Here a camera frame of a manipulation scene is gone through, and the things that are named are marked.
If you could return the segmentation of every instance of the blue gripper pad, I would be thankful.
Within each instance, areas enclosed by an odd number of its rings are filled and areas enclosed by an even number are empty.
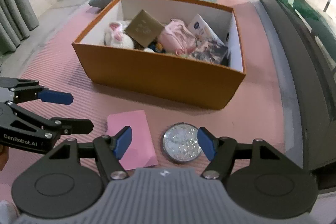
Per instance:
[[[38,93],[37,98],[41,99],[42,102],[62,105],[70,105],[74,100],[70,93],[54,90],[42,90]]]
[[[212,161],[216,154],[214,143],[202,128],[199,128],[197,131],[197,140],[208,160]]]
[[[127,148],[132,142],[132,129],[131,127],[127,126],[124,127],[121,131],[123,131],[121,134],[120,132],[115,136],[117,137],[117,144],[115,146],[115,149],[113,150],[113,154],[118,160],[121,160],[123,155],[125,154]]]

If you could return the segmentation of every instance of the plush toy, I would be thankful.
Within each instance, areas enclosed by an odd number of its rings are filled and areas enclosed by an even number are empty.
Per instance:
[[[105,30],[104,45],[115,48],[134,48],[133,40],[123,32],[121,22],[111,22]]]

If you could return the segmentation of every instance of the gray curtain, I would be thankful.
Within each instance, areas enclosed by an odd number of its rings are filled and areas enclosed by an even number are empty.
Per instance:
[[[38,25],[29,0],[0,0],[0,55],[15,51]]]

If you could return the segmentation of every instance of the shoe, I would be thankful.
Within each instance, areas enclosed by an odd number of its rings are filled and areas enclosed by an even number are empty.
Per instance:
[[[11,224],[18,216],[19,213],[12,203],[6,200],[0,201],[0,224]]]

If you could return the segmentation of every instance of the pink bag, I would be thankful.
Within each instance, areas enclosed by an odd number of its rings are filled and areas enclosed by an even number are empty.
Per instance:
[[[196,37],[186,28],[184,22],[172,19],[157,38],[166,52],[176,55],[189,54],[196,48]]]

